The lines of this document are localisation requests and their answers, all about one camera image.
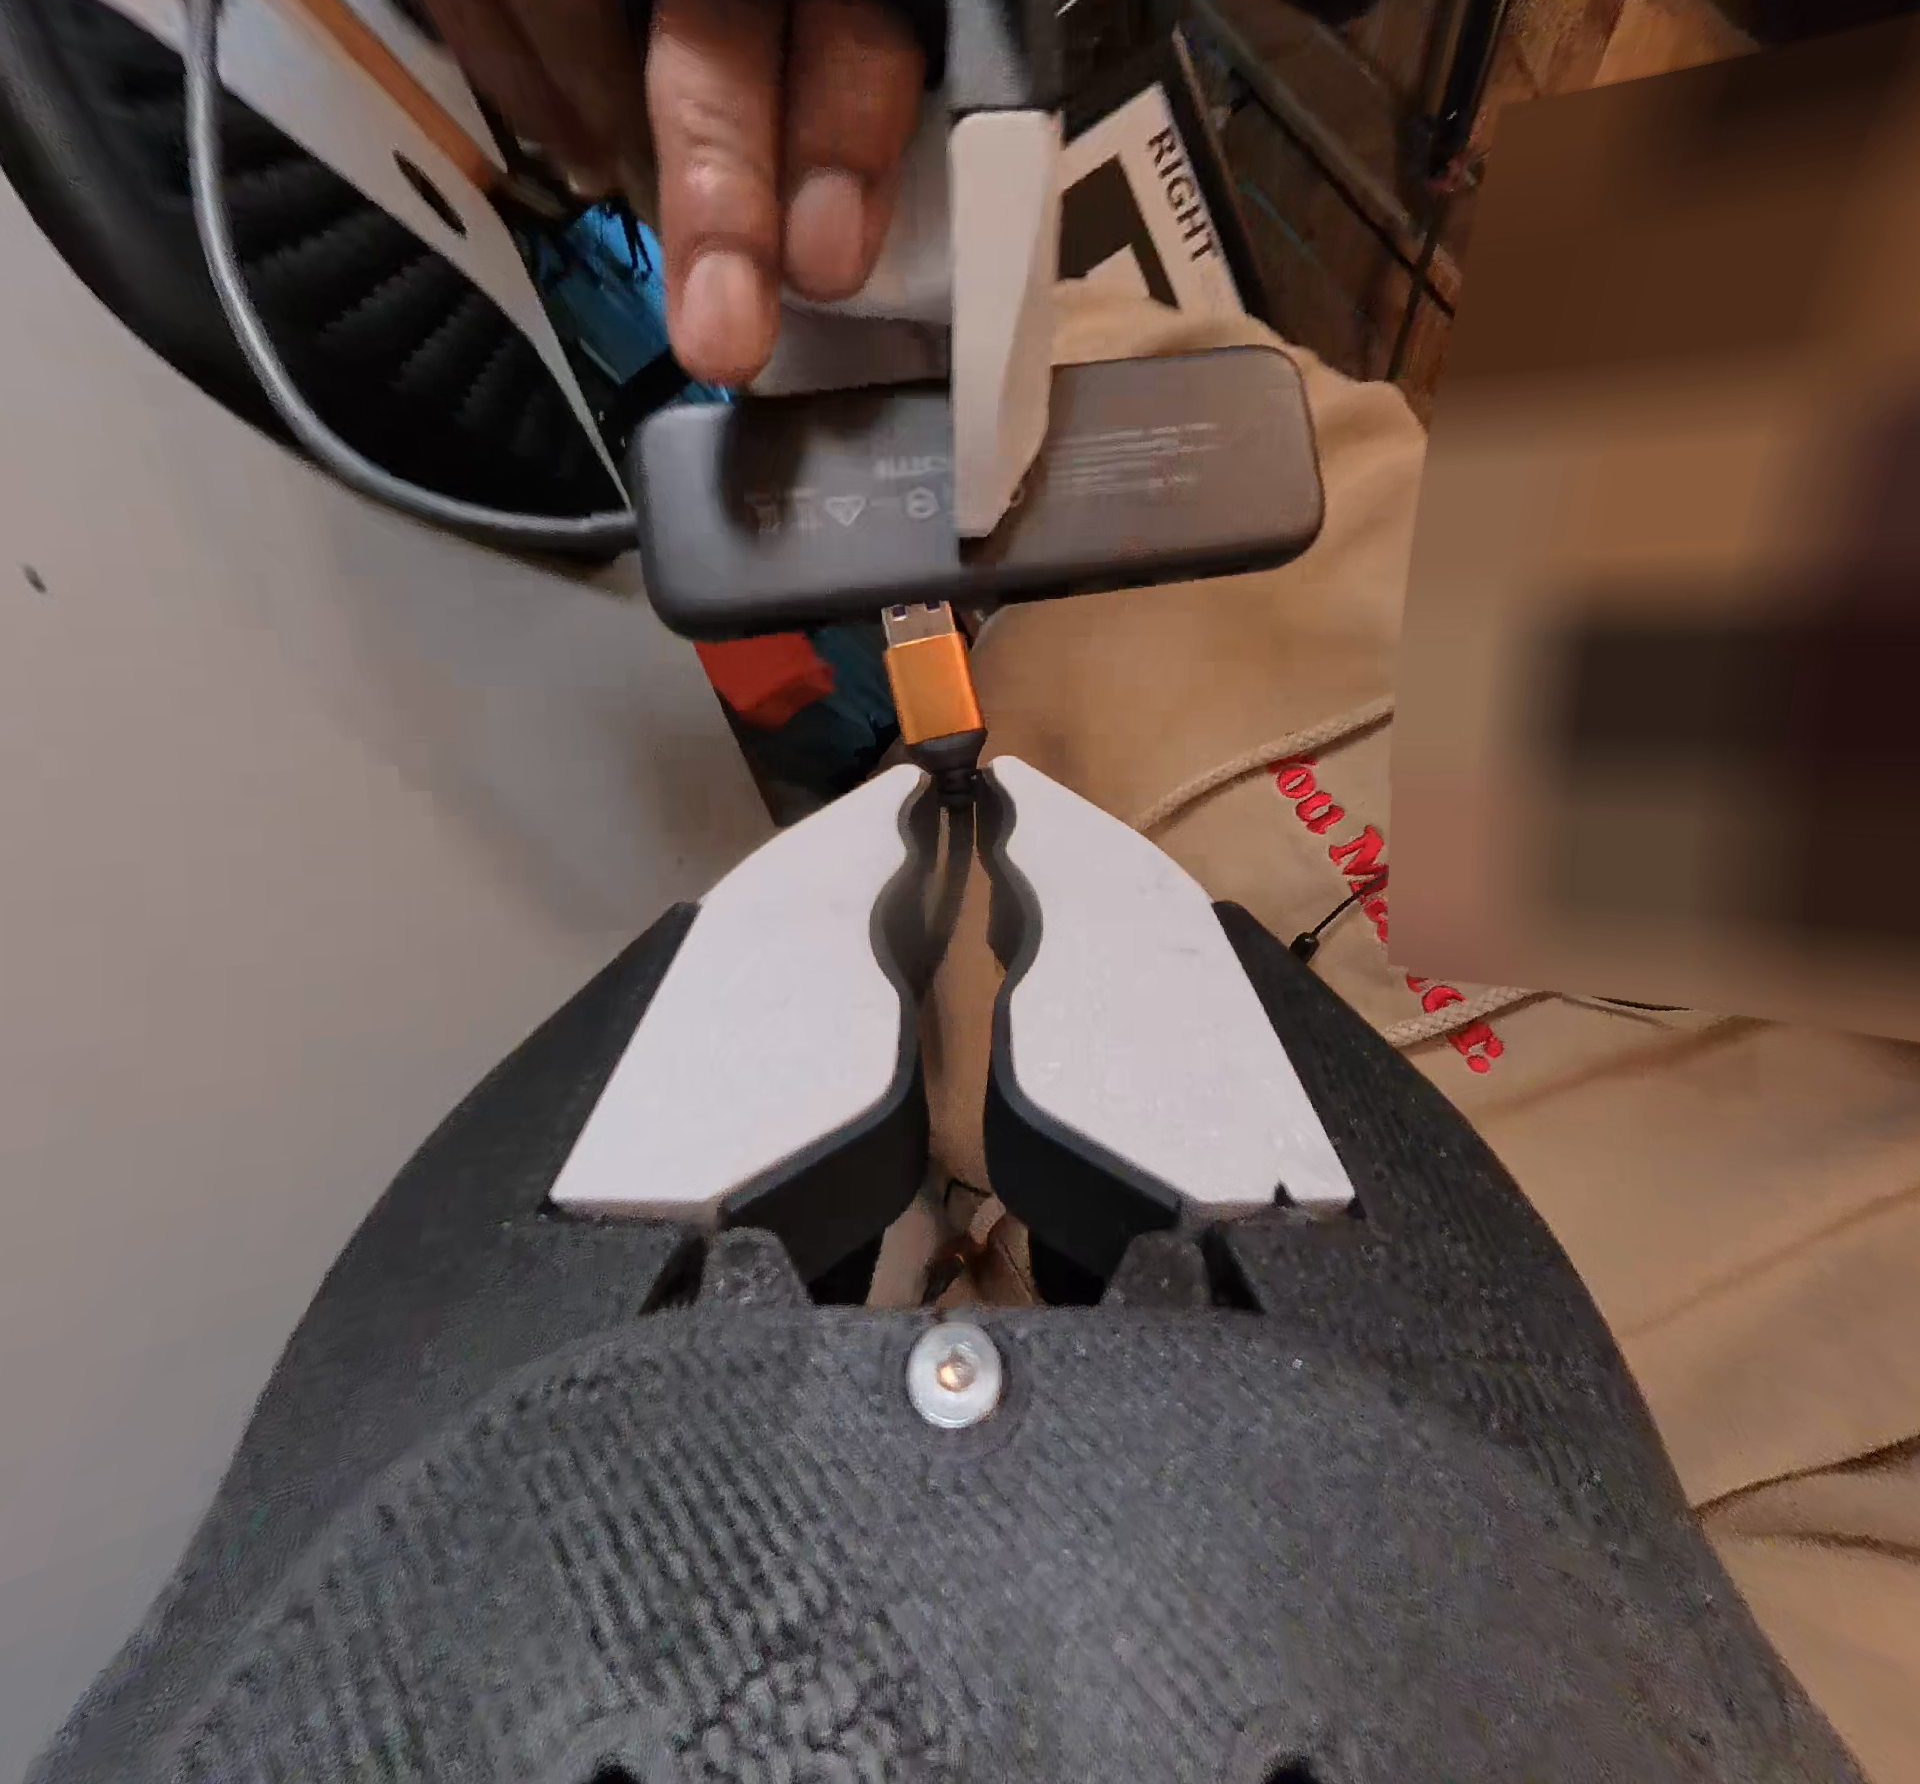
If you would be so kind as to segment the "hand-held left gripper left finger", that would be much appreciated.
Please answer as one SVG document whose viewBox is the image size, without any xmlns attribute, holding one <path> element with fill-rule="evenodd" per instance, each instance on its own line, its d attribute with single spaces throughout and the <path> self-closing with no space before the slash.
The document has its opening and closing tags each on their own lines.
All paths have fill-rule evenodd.
<svg viewBox="0 0 1920 1784">
<path fill-rule="evenodd" d="M 548 1205 L 762 1230 L 807 1284 L 927 1181 L 927 774 L 781 831 L 695 908 Z"/>
</svg>

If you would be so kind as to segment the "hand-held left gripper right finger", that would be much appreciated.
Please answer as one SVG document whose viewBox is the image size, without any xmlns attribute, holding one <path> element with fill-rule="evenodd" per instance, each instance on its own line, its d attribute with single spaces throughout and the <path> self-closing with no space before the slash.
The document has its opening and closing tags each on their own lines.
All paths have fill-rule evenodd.
<svg viewBox="0 0 1920 1784">
<path fill-rule="evenodd" d="M 1354 1181 L 1205 893 L 1146 836 L 1018 759 L 982 782 L 1000 965 L 985 1162 L 1049 1299 L 1094 1299 L 1129 1243 Z"/>
</svg>

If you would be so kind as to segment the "black textured pad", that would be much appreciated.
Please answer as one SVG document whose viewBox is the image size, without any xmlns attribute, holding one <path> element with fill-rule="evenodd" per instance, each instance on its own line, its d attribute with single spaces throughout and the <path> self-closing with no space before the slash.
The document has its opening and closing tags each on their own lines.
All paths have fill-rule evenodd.
<svg viewBox="0 0 1920 1784">
<path fill-rule="evenodd" d="M 4 0 L 4 181 L 133 336 L 283 452 L 213 286 L 185 55 L 107 0 Z M 603 565 L 632 510 L 534 340 L 335 167 L 219 91 L 237 268 L 298 398 L 375 468 L 496 518 L 491 549 Z"/>
</svg>

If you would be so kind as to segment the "person's beige hoodie torso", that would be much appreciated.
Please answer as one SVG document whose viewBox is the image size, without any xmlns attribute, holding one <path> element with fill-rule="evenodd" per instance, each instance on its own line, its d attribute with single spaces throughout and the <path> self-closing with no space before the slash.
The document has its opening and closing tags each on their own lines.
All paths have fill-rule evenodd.
<svg viewBox="0 0 1920 1784">
<path fill-rule="evenodd" d="M 1426 463 L 1392 384 L 1249 315 L 1064 286 L 1054 362 L 1267 348 L 1323 529 L 1285 571 L 1015 607 L 996 750 L 1294 938 L 1387 869 L 1391 676 Z M 1872 1781 L 1917 1781 L 1917 1045 L 1417 976 L 1367 900 L 1316 973 L 1502 1155 L 1655 1409 L 1684 1502 Z"/>
</svg>

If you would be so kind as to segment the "dark grey usb hub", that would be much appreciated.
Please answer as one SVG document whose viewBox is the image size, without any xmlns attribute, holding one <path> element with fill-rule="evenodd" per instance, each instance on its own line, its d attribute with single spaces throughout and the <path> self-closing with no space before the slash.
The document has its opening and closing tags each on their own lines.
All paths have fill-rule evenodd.
<svg viewBox="0 0 1920 1784">
<path fill-rule="evenodd" d="M 1267 348 L 1056 368 L 1041 458 L 977 541 L 932 383 L 662 407 L 621 475 L 645 597 L 689 640 L 1271 571 L 1323 527 L 1302 373 Z"/>
</svg>

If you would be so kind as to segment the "person's right hand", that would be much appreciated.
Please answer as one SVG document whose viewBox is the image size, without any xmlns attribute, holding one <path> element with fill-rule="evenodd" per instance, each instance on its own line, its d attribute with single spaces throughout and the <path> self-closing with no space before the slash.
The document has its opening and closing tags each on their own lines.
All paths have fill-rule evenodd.
<svg viewBox="0 0 1920 1784">
<path fill-rule="evenodd" d="M 888 244 L 927 44 L 888 0 L 420 0 L 467 86 L 584 199 L 659 237 L 681 364 L 751 384 L 782 303 Z"/>
</svg>

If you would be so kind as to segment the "black white marker sign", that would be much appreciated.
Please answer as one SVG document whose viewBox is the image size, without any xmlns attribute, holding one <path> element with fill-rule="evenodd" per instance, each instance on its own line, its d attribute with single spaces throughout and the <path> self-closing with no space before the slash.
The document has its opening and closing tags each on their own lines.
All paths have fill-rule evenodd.
<svg viewBox="0 0 1920 1784">
<path fill-rule="evenodd" d="M 1262 268 L 1181 40 L 1112 69 L 1067 112 L 1056 274 L 1171 312 L 1268 324 Z"/>
</svg>

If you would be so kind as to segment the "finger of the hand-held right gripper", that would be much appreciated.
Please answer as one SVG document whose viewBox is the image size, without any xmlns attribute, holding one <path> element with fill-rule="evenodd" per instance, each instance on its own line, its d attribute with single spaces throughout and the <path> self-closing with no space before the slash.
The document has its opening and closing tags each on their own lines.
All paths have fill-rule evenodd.
<svg viewBox="0 0 1920 1784">
<path fill-rule="evenodd" d="M 951 114 L 927 104 L 903 159 L 899 199 L 878 264 L 845 303 L 807 303 L 781 287 L 772 356 L 749 394 L 823 394 L 951 379 Z"/>
<path fill-rule="evenodd" d="M 952 524 L 993 536 L 1044 452 L 1054 384 L 1061 114 L 975 112 L 951 130 Z"/>
</svg>

